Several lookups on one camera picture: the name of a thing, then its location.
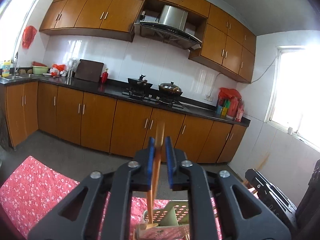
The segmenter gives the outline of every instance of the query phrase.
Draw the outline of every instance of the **wall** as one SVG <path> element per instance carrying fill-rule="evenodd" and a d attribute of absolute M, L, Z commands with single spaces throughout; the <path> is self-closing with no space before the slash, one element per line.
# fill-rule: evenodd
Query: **wall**
<path fill-rule="evenodd" d="M 37 30 L 39 30 L 42 20 L 44 19 L 44 16 L 47 13 L 47 10 L 52 1 L 53 0 L 38 0 L 34 5 L 32 13 L 29 15 L 29 19 L 27 19 L 27 22 L 23 29 L 26 26 L 32 25 Z M 29 49 L 23 49 L 22 43 L 20 41 L 20 45 L 18 48 L 18 64 L 21 67 L 29 67 L 31 66 L 32 61 L 42 62 L 48 41 L 49 36 L 40 32 L 37 32 L 35 39 L 33 40 L 33 43 L 31 44 Z"/>
<path fill-rule="evenodd" d="M 67 63 L 71 57 L 103 62 L 109 78 L 127 82 L 145 75 L 152 88 L 174 82 L 183 96 L 216 105 L 220 87 L 236 88 L 236 82 L 219 75 L 212 90 L 213 101 L 204 100 L 218 72 L 188 59 L 189 51 L 135 36 L 133 42 L 91 36 L 51 36 L 43 62 Z"/>
<path fill-rule="evenodd" d="M 291 31 L 257 37 L 252 80 L 259 78 L 276 57 L 277 46 L 320 44 L 320 31 Z M 308 188 L 308 182 L 320 153 L 302 141 L 264 123 L 271 97 L 275 65 L 253 84 L 237 84 L 251 120 L 243 140 L 229 164 L 244 179 L 247 169 L 258 168 L 270 182 L 278 186 L 295 205 Z"/>

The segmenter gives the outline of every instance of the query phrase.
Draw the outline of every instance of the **ceiling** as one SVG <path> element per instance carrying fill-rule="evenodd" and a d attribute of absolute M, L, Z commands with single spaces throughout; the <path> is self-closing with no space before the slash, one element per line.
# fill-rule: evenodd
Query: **ceiling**
<path fill-rule="evenodd" d="M 223 0 L 241 14 L 255 35 L 320 30 L 320 16 L 308 0 Z"/>

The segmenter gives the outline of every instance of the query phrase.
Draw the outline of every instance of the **cabinet handle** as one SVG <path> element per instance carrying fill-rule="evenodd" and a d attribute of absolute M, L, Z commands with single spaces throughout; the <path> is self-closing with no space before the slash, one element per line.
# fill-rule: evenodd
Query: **cabinet handle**
<path fill-rule="evenodd" d="M 144 125 L 144 128 L 147 128 L 148 119 L 146 120 L 146 123 Z"/>

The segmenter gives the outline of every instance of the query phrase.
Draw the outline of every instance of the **electrical outlet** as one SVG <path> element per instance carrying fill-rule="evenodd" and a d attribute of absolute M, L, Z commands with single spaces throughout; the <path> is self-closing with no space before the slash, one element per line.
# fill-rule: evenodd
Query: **electrical outlet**
<path fill-rule="evenodd" d="M 209 96 L 209 95 L 205 95 L 205 96 L 204 96 L 204 100 L 207 100 L 207 101 L 212 102 L 213 97 L 211 97 L 211 96 Z"/>

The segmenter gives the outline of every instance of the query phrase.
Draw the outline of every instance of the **black countertop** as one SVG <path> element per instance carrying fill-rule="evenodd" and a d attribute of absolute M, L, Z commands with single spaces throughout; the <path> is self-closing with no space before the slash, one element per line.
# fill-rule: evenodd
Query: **black countertop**
<path fill-rule="evenodd" d="M 76 78 L 66 78 L 66 77 L 53 78 L 53 77 L 43 77 L 43 76 L 29 78 L 29 79 L 17 79 L 17 80 L 5 80 L 3 78 L 0 78 L 0 84 L 4 86 L 17 85 L 17 84 L 22 84 L 26 82 L 32 82 L 35 80 L 39 80 L 39 82 L 59 85 L 62 87 L 67 87 L 67 88 L 71 88 L 71 89 L 75 89 L 83 92 L 98 94 L 102 96 L 108 96 L 108 97 L 121 99 L 129 102 L 134 102 L 134 103 L 138 103 L 146 106 L 164 109 L 164 110 L 168 110 L 176 113 L 189 114 L 192 116 L 216 120 L 219 122 L 239 124 L 246 127 L 248 127 L 250 124 L 250 120 L 245 117 L 242 117 L 241 122 L 235 122 L 233 120 L 230 120 L 224 116 L 217 114 L 213 110 L 199 107 L 199 106 L 204 106 L 206 104 L 199 102 L 199 106 L 197 106 L 196 105 L 197 101 L 194 101 L 194 100 L 192 100 L 193 105 L 189 105 L 189 104 L 186 105 L 182 103 L 183 108 L 172 108 L 163 104 L 158 104 L 154 100 L 139 100 L 139 99 L 131 98 L 128 95 L 123 95 L 122 92 L 125 90 L 123 86 L 112 85 L 112 84 L 101 85 L 99 83 L 85 81 L 85 80 L 76 79 Z"/>

